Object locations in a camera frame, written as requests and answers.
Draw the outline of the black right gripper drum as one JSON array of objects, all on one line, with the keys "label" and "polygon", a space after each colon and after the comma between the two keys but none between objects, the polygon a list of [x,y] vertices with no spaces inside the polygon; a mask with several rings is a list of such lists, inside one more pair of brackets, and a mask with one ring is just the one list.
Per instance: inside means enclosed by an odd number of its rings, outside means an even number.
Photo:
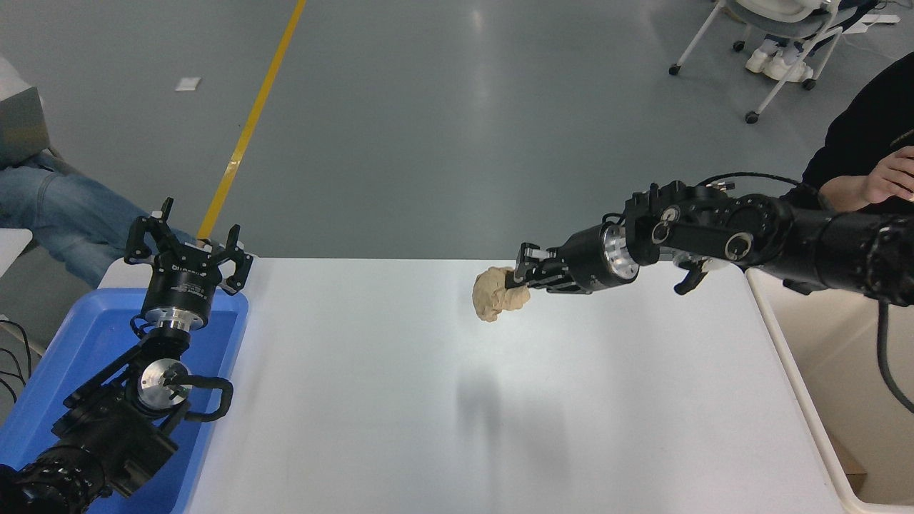
[{"label": "black right gripper drum", "polygon": [[590,295],[615,286],[615,276],[605,256],[606,228],[597,225],[572,234],[558,247],[557,257],[564,272],[546,287],[549,293]]}]

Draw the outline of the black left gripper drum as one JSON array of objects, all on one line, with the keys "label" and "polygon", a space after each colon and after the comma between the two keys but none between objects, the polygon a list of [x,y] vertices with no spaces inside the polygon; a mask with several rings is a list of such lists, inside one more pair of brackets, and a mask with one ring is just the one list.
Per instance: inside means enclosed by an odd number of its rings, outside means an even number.
[{"label": "black left gripper drum", "polygon": [[151,257],[151,280],[141,306],[144,320],[163,320],[179,311],[190,320],[208,320],[223,246],[199,248],[185,243],[157,243]]}]

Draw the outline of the person's hand beside bin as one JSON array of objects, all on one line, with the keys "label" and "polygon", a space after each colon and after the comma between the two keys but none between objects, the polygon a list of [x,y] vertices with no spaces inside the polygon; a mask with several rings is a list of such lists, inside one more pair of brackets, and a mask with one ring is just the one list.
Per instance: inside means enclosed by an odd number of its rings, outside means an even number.
[{"label": "person's hand beside bin", "polygon": [[882,158],[864,178],[862,198],[866,204],[882,203],[889,198],[913,201],[913,146]]}]

